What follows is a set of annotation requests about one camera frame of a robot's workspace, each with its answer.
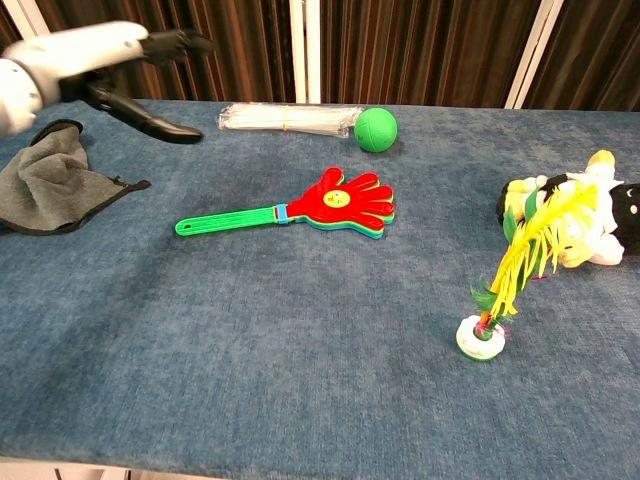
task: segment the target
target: hand clapper toy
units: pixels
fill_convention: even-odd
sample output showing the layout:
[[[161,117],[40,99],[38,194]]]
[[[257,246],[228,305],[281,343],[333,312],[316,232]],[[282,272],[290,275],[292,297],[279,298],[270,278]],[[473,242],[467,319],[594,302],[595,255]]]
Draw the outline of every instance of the hand clapper toy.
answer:
[[[189,236],[266,224],[306,222],[322,230],[351,228],[380,238],[385,224],[393,221],[393,190],[380,185],[378,175],[367,172],[343,184],[338,167],[324,172],[318,183],[289,204],[203,217],[185,218],[176,224],[178,235]]]

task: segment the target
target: gray towel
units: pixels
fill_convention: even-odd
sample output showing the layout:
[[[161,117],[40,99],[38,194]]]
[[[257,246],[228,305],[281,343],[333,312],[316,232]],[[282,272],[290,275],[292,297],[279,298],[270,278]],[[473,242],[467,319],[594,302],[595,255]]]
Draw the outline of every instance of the gray towel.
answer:
[[[30,235],[77,229],[83,221],[129,192],[151,184],[123,183],[89,170],[80,143],[82,124],[57,120],[0,172],[0,223]]]

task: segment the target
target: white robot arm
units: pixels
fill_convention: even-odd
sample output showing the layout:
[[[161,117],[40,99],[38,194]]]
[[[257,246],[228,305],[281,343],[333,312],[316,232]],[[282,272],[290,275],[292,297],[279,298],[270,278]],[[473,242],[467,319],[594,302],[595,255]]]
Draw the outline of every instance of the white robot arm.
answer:
[[[28,129],[51,105],[82,100],[159,140],[197,143],[201,132],[151,115],[116,92],[109,74],[132,61],[155,64],[212,51],[213,42],[195,32],[149,34],[142,25],[120,21],[19,41],[0,58],[0,138]]]

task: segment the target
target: bundle of straws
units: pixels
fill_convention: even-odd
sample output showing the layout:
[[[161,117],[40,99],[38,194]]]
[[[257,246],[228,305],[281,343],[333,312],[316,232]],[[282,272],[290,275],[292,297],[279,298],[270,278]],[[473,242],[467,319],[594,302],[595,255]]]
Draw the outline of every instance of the bundle of straws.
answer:
[[[348,137],[361,107],[235,103],[218,118],[221,130],[284,130]]]

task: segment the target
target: brown curtain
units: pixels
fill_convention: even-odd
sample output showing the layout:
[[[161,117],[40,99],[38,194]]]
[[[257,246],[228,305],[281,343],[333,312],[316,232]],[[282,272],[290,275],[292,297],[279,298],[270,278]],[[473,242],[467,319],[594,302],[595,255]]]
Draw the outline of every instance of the brown curtain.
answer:
[[[128,65],[119,90],[135,98],[295,101],[288,0],[37,0],[49,29],[129,20],[150,32],[194,28],[209,57],[163,67]]]
[[[323,0],[323,101],[504,107],[539,4]]]
[[[565,0],[523,106],[640,110],[640,2]]]
[[[0,2],[0,52],[13,42],[20,40],[20,38],[20,33],[13,24],[9,12],[7,12],[4,4]]]

